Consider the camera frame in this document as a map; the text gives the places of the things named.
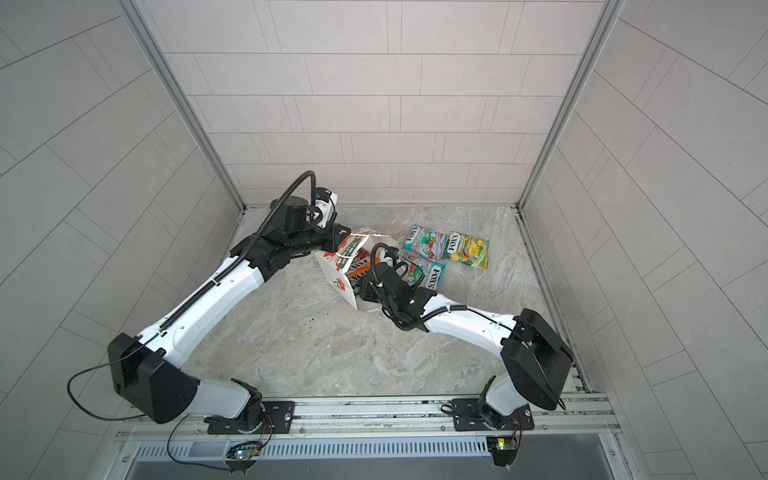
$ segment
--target stone-patterned surface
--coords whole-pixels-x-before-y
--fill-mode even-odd
[[[249,209],[234,242],[258,228]],[[439,292],[499,313],[549,317],[510,207],[340,207],[337,221],[400,242],[414,223],[491,242],[487,270],[447,262]],[[294,260],[233,308],[184,366],[242,379],[265,396],[477,393],[505,371],[485,350],[451,336],[403,332],[380,312],[354,310],[325,281],[314,256]]]

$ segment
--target fox's candy bag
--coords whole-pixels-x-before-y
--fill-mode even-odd
[[[488,267],[488,241],[451,232],[442,258],[485,270]]]
[[[445,265],[405,252],[400,253],[400,259],[406,263],[407,270],[403,279],[407,284],[414,286],[420,280],[419,286],[437,290]]]
[[[414,225],[406,237],[403,248],[435,261],[442,258],[447,242],[448,235]]]

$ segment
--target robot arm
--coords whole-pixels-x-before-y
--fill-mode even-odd
[[[306,178],[312,180],[311,204],[290,196]],[[213,415],[209,423],[253,431],[263,419],[261,394],[255,388],[235,379],[196,379],[180,368],[227,312],[293,258],[318,248],[338,249],[350,230],[334,222],[336,198],[329,190],[315,188],[314,173],[306,172],[272,203],[256,233],[236,245],[182,304],[138,336],[116,337],[108,347],[115,392],[157,423],[197,413]],[[361,292],[364,300],[381,303],[398,328],[447,333],[504,361],[508,374],[493,380],[482,399],[485,411],[480,413],[491,427],[499,416],[527,402],[556,408],[572,353],[536,312],[512,316],[471,309],[432,290],[408,286],[385,262],[368,275]]]

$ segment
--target yellow candy bag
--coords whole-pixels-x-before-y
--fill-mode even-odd
[[[442,257],[485,270],[488,267],[488,241],[451,232]]]

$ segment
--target tiled wall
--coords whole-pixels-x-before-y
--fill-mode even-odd
[[[598,2],[137,0],[248,204],[517,201]]]
[[[628,0],[525,217],[645,475],[768,473],[768,2]]]
[[[79,480],[97,365],[203,281],[238,210],[111,0],[0,2],[0,477]],[[73,383],[106,416],[108,369]]]

